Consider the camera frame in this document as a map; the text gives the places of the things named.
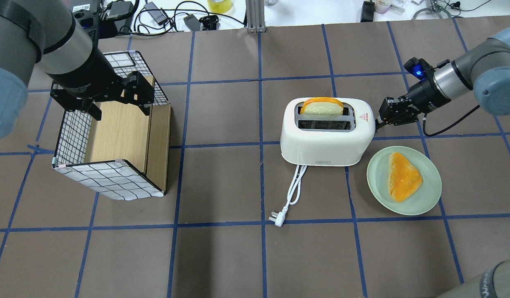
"bottle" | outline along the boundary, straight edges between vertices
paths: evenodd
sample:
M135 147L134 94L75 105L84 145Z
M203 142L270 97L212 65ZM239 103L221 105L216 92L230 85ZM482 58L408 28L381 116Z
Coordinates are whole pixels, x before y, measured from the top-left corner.
M232 7L231 0L207 0L212 13L226 13Z
M384 14L389 10L389 7L391 7L391 3L393 3L393 0L376 0L374 11Z

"power cord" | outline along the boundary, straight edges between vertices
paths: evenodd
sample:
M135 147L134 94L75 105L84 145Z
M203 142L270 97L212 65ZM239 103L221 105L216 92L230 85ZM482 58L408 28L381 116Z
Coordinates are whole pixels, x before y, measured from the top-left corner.
M189 9L180 9L180 6L183 4L183 3L187 3L187 2L192 2L192 3L196 3L198 5L200 5L201 7L204 8L204 10L189 10ZM163 12L163 14L166 16L167 18L167 22L160 28L156 28L156 27L153 27L153 26L150 26L150 25L147 25L147 24L143 24L141 22L141 15L145 12L150 12L150 11L161 11ZM168 13L167 11L173 11L174 12L174 15L172 17L169 17L168 16ZM176 26L176 20L175 18L180 15L180 14L184 14L184 15L189 15L187 12L202 12L202 13L206 13L207 15L210 15L209 11L207 10L207 8L203 5L201 5L200 3L198 2L195 2L195 1L190 1L190 0L186 0L186 1L182 1L180 2L176 8L174 9L164 9L164 8L157 8L157 9L141 9L137 15L135 16L135 19L134 19L134 25L133 25L133 30L131 32L119 32L117 35L119 36L124 36L124 35L136 35L136 36L160 36L160 35L163 35L163 34L166 34L167 32L172 32L172 31L175 31L175 32L179 32L177 30L177 26ZM222 17L228 17L230 19L233 19L234 21L242 24L244 27L246 26L245 23L243 23L242 21L234 18L234 17L231 17L230 15L226 15L226 14L221 14L221 13L213 13L215 15L220 15ZM141 28L144 28L146 30L146 33L145 32L142 32L141 31ZM158 33L154 33L154 34L151 34L150 33L150 30L149 29L154 29L154 30L164 30L163 32L158 32Z
M308 166L301 166L299 164L296 166L295 174L293 174L293 179L291 181L290 188L288 189L286 205L279 213L271 213L269 219L270 221L274 222L276 226L283 226L288 208L290 205L295 205L299 201L299 197L301 195L301 180L302 176L306 172L306 168L308 168ZM293 194L296 192L296 190L297 194L295 200L292 201Z
M465 120L466 117L468 117L469 115L471 115L473 112L475 112L478 108L480 108L479 105L477 105L475 108L471 109L468 113L466 113L464 116L462 116L459 120L455 121L452 125L444 128L443 130L439 130L438 132L435 132L434 134L428 134L426 132L426 117L427 117L427 113L424 114L424 117L422 119L422 130L424 132L424 135L426 137L434 137L438 134L442 134L443 132L445 132L446 130L449 130L450 128L454 127L455 125L459 124L461 121Z
M461 15L461 12L468 12L468 11L474 11L478 8L480 8L481 6L487 4L488 2L490 2L491 0L487 0L486 2L484 2L483 4L481 4L480 6L477 6L476 8L473 8L473 9L470 9L470 10L462 10L461 9L461 2L460 1L457 1L457 2L454 2L454 3L450 3L451 0L448 0L448 2L444 1L444 0L439 0L440 2L443 2L444 4L446 4L446 6L448 6L450 9L452 10L457 10L459 11L459 13L457 15L454 15L454 17L458 17Z

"black cable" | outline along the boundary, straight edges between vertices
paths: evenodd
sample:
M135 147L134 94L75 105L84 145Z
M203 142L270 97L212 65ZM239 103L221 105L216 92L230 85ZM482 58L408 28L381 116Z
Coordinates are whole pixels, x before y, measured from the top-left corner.
M176 6L176 8L174 8L174 14L176 14L177 12L177 9L181 6L181 4L183 3L194 3L194 4L198 4L200 5L201 7L204 8L205 12L207 13L207 15L210 15L209 11L207 10L207 8L203 5L201 5L200 3L196 2L196 1L191 1L191 0L186 0L186 1L182 1L182 2L179 2L179 4Z
M126 35L132 35L133 34L133 35L136 35L136 36L160 36L160 35L166 34L167 32L170 32L171 30L174 30L175 32L178 32L175 18L178 15L180 15L180 14L189 15L189 13L187 13L186 11L202 12L202 13L207 13L207 15L210 15L210 13L207 10L207 8L205 8L203 5L201 5L201 4L197 3L197 2L195 2L195 3L200 5L200 6L202 6L205 9L204 11L202 11L202 10L179 9L179 6L181 4L183 4L183 3L185 3L185 2L194 2L194 1L190 1L190 0L183 1L180 4L178 4L177 7L174 8L174 9L163 9L163 8L145 9L145 8L142 8L137 13L137 15L135 16L134 25L133 25L134 30L130 30L131 32L118 32L117 35L119 35L119 36L126 36ZM145 12L150 12L150 11L161 11L161 12L163 12L164 15L167 18L167 22L161 28L156 28L156 27L153 27L153 26L150 26L150 25L147 25L147 24L143 24L141 22L141 15L143 13L145 13ZM174 11L173 17L169 17L166 11ZM231 17L230 15L221 14L221 13L215 13L215 15L221 15L223 17L228 17L228 18L233 19L233 20L237 21L238 23L242 24L244 27L246 26L245 23L239 21L238 19L236 19L234 17ZM147 32L146 33L141 32L141 27L145 28ZM154 30L164 30L164 31L152 34L152 33L150 33L149 28L150 29L154 29Z
M435 132L434 134L428 134L426 132L426 117L427 117L427 113L424 114L424 118L422 119L422 130L425 134L426 137L434 137L438 134L442 134L443 132L445 132L446 130L449 130L450 128L454 127L455 125L459 124L459 122L465 120L466 117L468 117L469 115L471 115L473 112L475 112L480 106L477 105L475 108L471 109L468 113L466 113L464 116L462 116L459 120L455 121L452 125L444 128L443 130L440 130L438 132Z
M139 13L137 13L137 15L136 15L136 19L137 19L138 17L140 17L142 13L144 13L144 12L149 12L149 11L163 11L163 12L165 12L165 11L174 11L174 10L171 10L171 9L162 9L162 8L154 8L154 9L151 9L151 10L145 10L145 9L143 9L143 10L141 10ZM187 11L194 11L194 12L208 13L208 11L202 11L202 10L180 10L180 11L184 11L184 12L182 12L182 13L185 13L185 12L187 12ZM221 15L221 16L223 16L223 17L228 17L229 19L233 19L234 21L236 21L236 22L238 22L238 23L242 24L243 26L246 26L243 22L241 22L240 20L238 20L238 19L236 19L236 18L234 18L234 17L231 17L230 15L221 14L221 13L213 13L213 14L215 14L215 15Z
M461 12L468 12L468 11L474 11L478 8L480 8L481 6L487 4L488 2L490 2L491 0L487 0L487 2L484 2L483 4L481 4L480 6L477 6L476 8L473 8L471 10L462 10L461 8L457 7L457 6L453 6L453 4L450 4L450 0L448 0L448 2L444 1L444 0L439 0L440 2L444 2L444 4L446 4L446 6L449 6L450 9L452 10L456 10L456 11L459 11L459 13L457 15L455 15L454 17L458 17L459 15L461 15Z
M462 10L461 8L458 8L458 7L453 8L453 9L455 9L455 10L459 10L459 11L474 11L474 10L476 10L476 9L480 8L481 6L483 6L483 5L487 4L487 3L488 3L488 2L490 2L490 1L491 1L491 0L488 0L487 2L484 2L483 4L481 4L480 6L477 6L476 8L474 8L474 9L472 9L472 10Z
M132 29L130 28L130 26L128 26L128 25L122 25L122 26L121 26L121 28L119 28L119 31L122 31L122 29L123 29L124 27L128 28L128 31L131 31L131 30L132 30Z

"wooden panel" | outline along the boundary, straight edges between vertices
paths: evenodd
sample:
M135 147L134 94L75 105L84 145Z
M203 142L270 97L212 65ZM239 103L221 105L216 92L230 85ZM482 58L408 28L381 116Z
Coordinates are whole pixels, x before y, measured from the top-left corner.
M146 79L153 85L153 76ZM124 159L146 172L151 117L133 104L110 101L98 107L102 120L91 123L85 162Z
M166 190L170 111L170 104L164 104L154 106L151 114L146 176L162 190Z

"white desk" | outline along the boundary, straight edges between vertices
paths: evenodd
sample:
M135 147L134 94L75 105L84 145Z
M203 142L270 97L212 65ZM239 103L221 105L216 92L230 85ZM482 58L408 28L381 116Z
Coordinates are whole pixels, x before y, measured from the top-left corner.
M461 1L461 9L473 9L486 0L464 0ZM174 9L181 0L154 0L157 7L165 9ZM196 0L203 6L208 8L206 0ZM226 13L240 21L244 20L245 0L232 0L233 6ZM144 6L144 0L141 0L139 9ZM277 0L277 4L271 7L265 7L264 14L266 26L297 26L297 25L319 25L333 23L358 23L361 16L361 7L363 0ZM385 14L374 14L374 21L401 21L411 19L413 14L419 9L429 5L429 1L425 0L421 5L415 5L411 0L406 0L404 4L404 13L389 10ZM202 9L194 3L184 3L181 9ZM458 11L450 10L452 15L457 15ZM194 13L200 18L205 13ZM461 17L485 17L491 15L510 15L510 0L491 0L487 4L472 12L462 12ZM421 13L418 19L438 19L435 14L426 15ZM141 20L145 24L156 25L147 13L143 13ZM189 29L183 22L183 16L177 17L178 30L188 31ZM220 17L219 29L237 29L242 25L227 17Z

